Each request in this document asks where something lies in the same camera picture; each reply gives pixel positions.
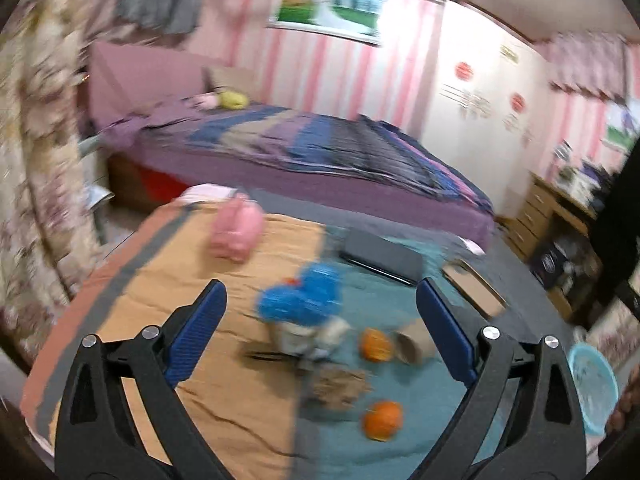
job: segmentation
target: blue bucket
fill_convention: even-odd
[[[620,394],[616,375],[604,355],[587,343],[577,343],[569,350],[568,363],[578,391],[584,429],[593,435],[603,435]]]

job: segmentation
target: beige pillow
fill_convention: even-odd
[[[251,101],[260,101],[260,92],[255,84],[255,76],[248,68],[231,66],[209,66],[209,83],[211,90],[224,87],[245,94]]]

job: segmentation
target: yellow plush toy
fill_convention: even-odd
[[[224,90],[218,94],[220,106],[226,110],[242,110],[249,105],[249,98],[240,92]]]

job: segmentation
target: silver screw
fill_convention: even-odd
[[[84,346],[85,348],[91,348],[97,342],[98,338],[93,334],[89,334],[87,336],[84,336],[84,338],[82,339],[82,346]]]
[[[558,338],[554,335],[548,335],[545,337],[545,345],[547,345],[549,348],[558,348],[558,345],[560,344],[560,342],[558,341]]]
[[[155,325],[145,326],[142,329],[142,337],[145,339],[154,339],[158,337],[159,333],[160,333],[160,329]]]
[[[482,329],[482,334],[487,339],[498,339],[500,337],[500,331],[495,326],[485,326]]]

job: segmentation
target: hand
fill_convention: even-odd
[[[629,382],[605,426],[606,434],[622,431],[625,417],[634,406],[640,406],[640,365],[636,365],[629,374]]]

